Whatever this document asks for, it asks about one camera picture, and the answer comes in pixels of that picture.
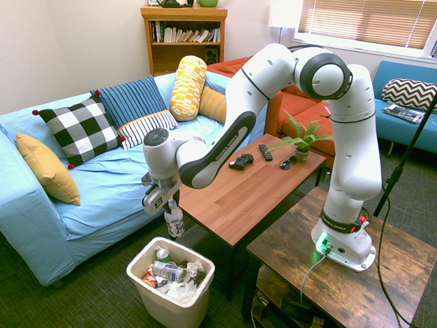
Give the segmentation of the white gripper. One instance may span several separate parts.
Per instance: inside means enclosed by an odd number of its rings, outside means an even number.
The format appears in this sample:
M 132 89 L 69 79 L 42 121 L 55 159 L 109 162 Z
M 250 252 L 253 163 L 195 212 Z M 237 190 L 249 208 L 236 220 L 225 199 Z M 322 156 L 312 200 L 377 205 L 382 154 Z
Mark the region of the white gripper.
M 179 205 L 182 182 L 178 174 L 170 178 L 157 179 L 148 172 L 141 178 L 141 182 L 144 186 L 151 185 L 142 200 L 146 213 L 155 215 L 162 207 L 166 213 L 170 213 L 170 199 L 173 199 L 177 206 Z

